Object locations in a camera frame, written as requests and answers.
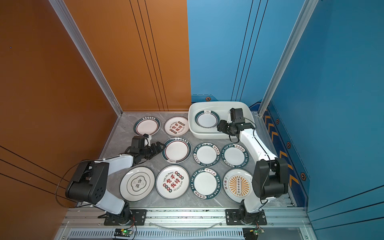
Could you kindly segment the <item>green red ring plate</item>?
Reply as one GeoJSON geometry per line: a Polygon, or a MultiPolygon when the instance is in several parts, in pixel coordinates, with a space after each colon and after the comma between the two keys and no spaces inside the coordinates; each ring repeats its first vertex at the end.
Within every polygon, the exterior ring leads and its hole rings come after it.
{"type": "Polygon", "coordinates": [[[165,142],[162,157],[172,164],[180,164],[187,160],[192,153],[192,145],[185,138],[171,138],[165,142]]]}
{"type": "Polygon", "coordinates": [[[215,128],[220,121],[219,115],[211,110],[200,111],[195,115],[195,123],[204,129],[215,128]]]}
{"type": "Polygon", "coordinates": [[[139,119],[134,125],[134,133],[138,136],[154,135],[161,127],[161,122],[158,118],[153,116],[146,116],[139,119]]]}

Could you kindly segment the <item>green red ring plate back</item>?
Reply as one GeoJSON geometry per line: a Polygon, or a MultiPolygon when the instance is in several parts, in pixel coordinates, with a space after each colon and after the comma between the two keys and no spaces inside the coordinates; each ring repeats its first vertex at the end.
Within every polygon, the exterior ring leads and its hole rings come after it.
{"type": "Polygon", "coordinates": [[[161,127],[161,122],[158,118],[153,116],[146,116],[139,119],[134,125],[134,133],[138,136],[154,135],[161,127]]]}

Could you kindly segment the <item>white red text plate back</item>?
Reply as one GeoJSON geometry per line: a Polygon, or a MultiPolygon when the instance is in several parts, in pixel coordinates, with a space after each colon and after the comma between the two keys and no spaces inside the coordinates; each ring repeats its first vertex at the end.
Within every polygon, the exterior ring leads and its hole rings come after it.
{"type": "Polygon", "coordinates": [[[165,122],[164,130],[172,137],[183,136],[189,131],[189,121],[181,116],[172,117],[165,122]]]}

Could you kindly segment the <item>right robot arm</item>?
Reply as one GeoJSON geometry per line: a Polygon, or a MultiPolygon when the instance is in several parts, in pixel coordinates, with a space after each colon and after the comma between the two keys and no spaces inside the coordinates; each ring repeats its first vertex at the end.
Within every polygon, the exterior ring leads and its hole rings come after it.
{"type": "Polygon", "coordinates": [[[252,179],[253,194],[242,200],[240,210],[244,216],[255,215],[269,200],[279,198],[289,190],[289,168],[285,159],[272,153],[258,136],[251,123],[228,123],[221,120],[217,130],[229,137],[237,137],[255,161],[252,179]]]}

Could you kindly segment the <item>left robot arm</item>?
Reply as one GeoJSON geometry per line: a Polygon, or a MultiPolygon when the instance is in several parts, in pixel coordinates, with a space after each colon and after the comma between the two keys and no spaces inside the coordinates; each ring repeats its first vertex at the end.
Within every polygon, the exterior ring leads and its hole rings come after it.
{"type": "Polygon", "coordinates": [[[135,136],[132,145],[117,157],[102,160],[86,160],[75,165],[76,170],[66,188],[66,198],[87,202],[112,216],[129,214],[129,204],[107,190],[108,176],[129,169],[160,154],[166,145],[151,143],[152,137],[135,136]]]}

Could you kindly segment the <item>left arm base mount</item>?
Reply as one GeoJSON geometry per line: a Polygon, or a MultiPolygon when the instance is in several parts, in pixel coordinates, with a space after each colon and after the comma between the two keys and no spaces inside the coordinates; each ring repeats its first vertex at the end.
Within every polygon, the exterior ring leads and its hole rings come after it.
{"type": "Polygon", "coordinates": [[[145,224],[147,217],[147,210],[145,209],[130,209],[123,211],[119,215],[112,215],[106,213],[104,216],[99,216],[99,218],[104,218],[105,226],[143,226],[145,224]]]}

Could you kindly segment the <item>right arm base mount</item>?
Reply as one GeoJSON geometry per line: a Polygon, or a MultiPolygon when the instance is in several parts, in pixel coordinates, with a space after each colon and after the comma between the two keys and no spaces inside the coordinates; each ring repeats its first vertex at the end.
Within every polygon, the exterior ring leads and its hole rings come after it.
{"type": "Polygon", "coordinates": [[[262,210],[258,213],[248,213],[245,210],[240,209],[226,209],[226,224],[228,226],[237,226],[237,225],[259,225],[266,226],[267,218],[265,211],[262,210]]]}

